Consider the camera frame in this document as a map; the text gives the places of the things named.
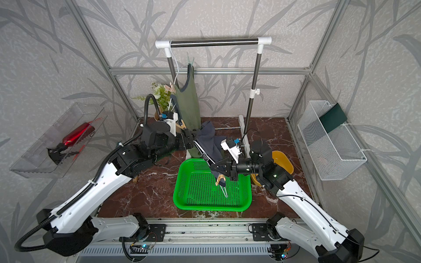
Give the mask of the blue-grey tank top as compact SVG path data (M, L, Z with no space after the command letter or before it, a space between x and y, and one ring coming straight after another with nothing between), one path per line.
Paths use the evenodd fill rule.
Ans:
M217 136L213 123L206 121L196 132L194 143L204 160L212 165L223 159L221 142L226 138L226 136Z

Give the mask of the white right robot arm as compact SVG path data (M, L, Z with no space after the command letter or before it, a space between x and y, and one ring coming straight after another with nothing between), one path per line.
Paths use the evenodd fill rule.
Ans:
M363 263L365 245L363 234L347 229L328 215L294 180L291 173L276 164L273 151L266 141L255 141L246 157L239 140L221 141L221 149L228 151L205 154L212 173L219 184L226 178L237 179L240 174L257 176L258 182L271 194L286 203L306 223L301 227L285 215L278 214L268 220L268 231L273 239L287 239L317 258L320 263Z

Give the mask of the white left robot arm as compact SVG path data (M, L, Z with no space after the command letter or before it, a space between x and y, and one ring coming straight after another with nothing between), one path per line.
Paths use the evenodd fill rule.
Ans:
M160 159L174 151L192 149L196 133L187 129L182 120L160 119L148 124L145 112L142 130L112 150L93 179L66 202L40 211L37 226L24 234L14 249L17 252L48 249L61 256L72 256L95 241L140 234L144 225L140 215L99 219L92 213L121 186Z

